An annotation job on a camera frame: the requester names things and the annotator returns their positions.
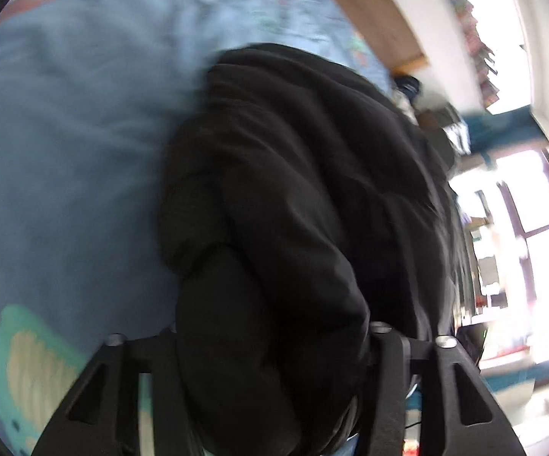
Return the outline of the black puffer jacket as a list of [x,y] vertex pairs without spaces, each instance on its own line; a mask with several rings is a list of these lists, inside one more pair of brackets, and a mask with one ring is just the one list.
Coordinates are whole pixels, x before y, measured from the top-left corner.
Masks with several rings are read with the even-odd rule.
[[215,455],[330,452],[358,421],[370,323],[451,329],[448,174],[371,82],[296,48],[224,52],[205,94],[157,216],[191,423]]

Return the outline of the blue dinosaur print bedspread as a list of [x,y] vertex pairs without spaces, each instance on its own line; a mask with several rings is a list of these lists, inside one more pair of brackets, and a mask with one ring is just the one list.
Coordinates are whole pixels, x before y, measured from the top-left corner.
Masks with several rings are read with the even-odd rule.
[[112,333],[158,334],[164,145],[228,48],[273,42],[390,91],[334,0],[13,0],[0,17],[0,438],[33,450]]

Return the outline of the teal curtain right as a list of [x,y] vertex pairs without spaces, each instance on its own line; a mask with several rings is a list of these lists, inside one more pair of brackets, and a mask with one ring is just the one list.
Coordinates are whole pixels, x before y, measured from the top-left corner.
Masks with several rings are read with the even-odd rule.
[[470,150],[482,154],[545,138],[530,106],[519,107],[502,113],[471,114],[465,116]]

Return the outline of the wooden headboard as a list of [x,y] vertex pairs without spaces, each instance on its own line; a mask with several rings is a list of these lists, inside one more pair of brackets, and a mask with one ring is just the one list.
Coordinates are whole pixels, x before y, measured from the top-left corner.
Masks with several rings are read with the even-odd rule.
[[394,0],[335,0],[392,75],[429,65],[409,22]]

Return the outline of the row of books on shelf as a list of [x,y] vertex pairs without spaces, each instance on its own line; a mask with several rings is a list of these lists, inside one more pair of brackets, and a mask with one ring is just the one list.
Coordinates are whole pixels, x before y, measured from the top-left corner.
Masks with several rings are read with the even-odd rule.
[[459,22],[467,52],[473,62],[477,82],[480,86],[481,104],[484,108],[492,106],[499,100],[499,89],[491,82],[490,74],[497,75],[494,52],[480,38],[477,31],[477,20],[473,17],[474,6],[469,0],[448,0],[453,6]]

